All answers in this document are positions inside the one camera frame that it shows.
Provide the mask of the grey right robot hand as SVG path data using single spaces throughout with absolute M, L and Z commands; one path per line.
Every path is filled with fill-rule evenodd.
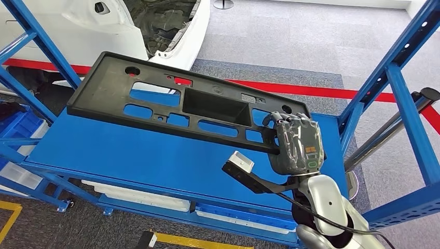
M 279 154 L 269 155 L 272 169 L 280 175 L 319 172 L 325 157 L 319 124 L 304 113 L 270 112 L 262 121 L 273 122 Z

